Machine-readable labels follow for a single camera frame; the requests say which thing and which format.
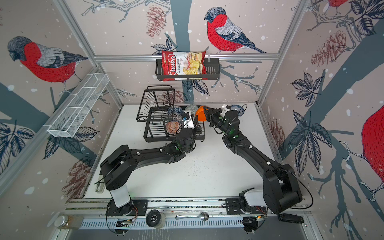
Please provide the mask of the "orange plastic bowl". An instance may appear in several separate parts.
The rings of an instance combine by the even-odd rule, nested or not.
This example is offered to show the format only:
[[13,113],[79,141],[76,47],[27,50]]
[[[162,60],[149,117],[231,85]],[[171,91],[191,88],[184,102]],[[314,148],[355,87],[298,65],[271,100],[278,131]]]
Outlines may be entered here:
[[205,106],[199,107],[199,109],[196,111],[196,117],[198,118],[199,122],[205,122],[207,121],[205,111],[204,111]]

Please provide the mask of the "red orange patterned bowl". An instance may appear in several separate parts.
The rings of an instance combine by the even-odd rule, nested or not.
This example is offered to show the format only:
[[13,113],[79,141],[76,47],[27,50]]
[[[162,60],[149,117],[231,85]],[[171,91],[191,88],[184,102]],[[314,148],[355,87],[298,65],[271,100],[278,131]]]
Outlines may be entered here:
[[170,121],[166,123],[166,130],[168,134],[176,135],[181,130],[181,123],[177,121]]

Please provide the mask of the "blue floral white bowl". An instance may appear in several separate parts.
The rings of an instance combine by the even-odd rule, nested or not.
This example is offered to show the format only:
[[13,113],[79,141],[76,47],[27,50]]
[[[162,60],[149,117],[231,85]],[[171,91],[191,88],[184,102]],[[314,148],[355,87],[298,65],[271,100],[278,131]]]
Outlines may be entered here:
[[241,117],[245,113],[244,107],[240,105],[231,105],[231,110],[237,111],[239,117]]

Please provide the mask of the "blue triangle patterned bowl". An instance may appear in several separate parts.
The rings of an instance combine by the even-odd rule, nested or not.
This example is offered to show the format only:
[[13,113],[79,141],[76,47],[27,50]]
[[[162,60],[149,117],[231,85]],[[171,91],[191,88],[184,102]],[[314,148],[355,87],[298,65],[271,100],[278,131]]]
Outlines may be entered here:
[[179,106],[173,106],[173,107],[168,108],[168,110],[167,110],[168,115],[172,115],[172,116],[176,115],[176,114],[182,115],[183,112],[184,112],[184,110]]

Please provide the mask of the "black wire dish rack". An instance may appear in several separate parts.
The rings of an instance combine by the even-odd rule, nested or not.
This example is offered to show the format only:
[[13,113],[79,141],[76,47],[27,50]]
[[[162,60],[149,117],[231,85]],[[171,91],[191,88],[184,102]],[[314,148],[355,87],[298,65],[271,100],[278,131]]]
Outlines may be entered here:
[[[167,133],[166,123],[170,122],[172,115],[168,115],[170,107],[179,106],[184,111],[186,106],[185,97],[182,92],[175,90],[169,85],[149,86],[143,93],[140,107],[137,114],[137,121],[146,123],[144,139],[146,142],[167,142],[172,141],[176,135]],[[196,135],[196,140],[205,140],[205,125],[200,122],[203,134]]]

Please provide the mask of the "brown white patterned bowl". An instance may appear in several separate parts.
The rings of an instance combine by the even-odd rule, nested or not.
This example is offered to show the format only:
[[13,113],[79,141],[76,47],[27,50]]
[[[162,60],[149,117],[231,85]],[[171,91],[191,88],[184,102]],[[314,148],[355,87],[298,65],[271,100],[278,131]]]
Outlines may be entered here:
[[173,122],[178,122],[178,123],[182,123],[182,122],[183,122],[183,117],[180,116],[180,115],[173,115],[171,121],[173,121]]

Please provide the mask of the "green patterned bowl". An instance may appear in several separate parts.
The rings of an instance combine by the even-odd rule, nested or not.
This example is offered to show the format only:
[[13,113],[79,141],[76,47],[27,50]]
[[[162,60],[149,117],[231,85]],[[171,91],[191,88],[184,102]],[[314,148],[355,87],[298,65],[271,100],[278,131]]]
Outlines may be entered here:
[[186,106],[185,111],[190,112],[191,114],[195,115],[198,111],[199,107],[195,104],[190,104]]

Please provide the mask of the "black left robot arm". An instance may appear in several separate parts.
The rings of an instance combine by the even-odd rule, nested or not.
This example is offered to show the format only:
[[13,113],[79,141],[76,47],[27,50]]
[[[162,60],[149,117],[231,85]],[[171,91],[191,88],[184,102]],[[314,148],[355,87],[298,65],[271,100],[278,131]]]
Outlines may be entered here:
[[131,149],[121,145],[100,165],[102,181],[110,192],[110,206],[116,207],[124,214],[131,211],[133,202],[126,183],[136,169],[155,164],[172,164],[183,159],[196,147],[196,134],[202,133],[199,122],[193,128],[177,130],[174,140],[161,147],[146,150]]

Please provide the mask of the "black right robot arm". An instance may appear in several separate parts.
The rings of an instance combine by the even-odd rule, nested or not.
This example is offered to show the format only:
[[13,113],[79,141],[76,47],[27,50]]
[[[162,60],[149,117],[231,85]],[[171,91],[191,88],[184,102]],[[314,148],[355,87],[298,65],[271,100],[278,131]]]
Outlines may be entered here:
[[203,107],[210,127],[223,132],[223,142],[234,154],[245,159],[263,177],[263,199],[279,214],[303,200],[299,181],[289,164],[281,165],[258,150],[240,131],[238,112]]

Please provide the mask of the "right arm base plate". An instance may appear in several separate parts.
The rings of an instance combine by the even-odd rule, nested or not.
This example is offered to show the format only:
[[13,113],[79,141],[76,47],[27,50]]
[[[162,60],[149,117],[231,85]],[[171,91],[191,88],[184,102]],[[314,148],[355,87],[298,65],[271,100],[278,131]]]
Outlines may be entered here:
[[229,198],[221,205],[226,209],[227,215],[266,215],[267,207],[255,206],[250,207],[240,199]]

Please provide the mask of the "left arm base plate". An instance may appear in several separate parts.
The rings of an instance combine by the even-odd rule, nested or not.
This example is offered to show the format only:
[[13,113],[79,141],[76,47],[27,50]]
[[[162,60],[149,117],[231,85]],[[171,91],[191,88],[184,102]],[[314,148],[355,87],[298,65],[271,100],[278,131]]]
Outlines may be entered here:
[[106,216],[108,217],[122,217],[122,216],[145,216],[148,200],[144,199],[134,199],[131,200],[128,204],[117,207],[113,199],[107,205]]

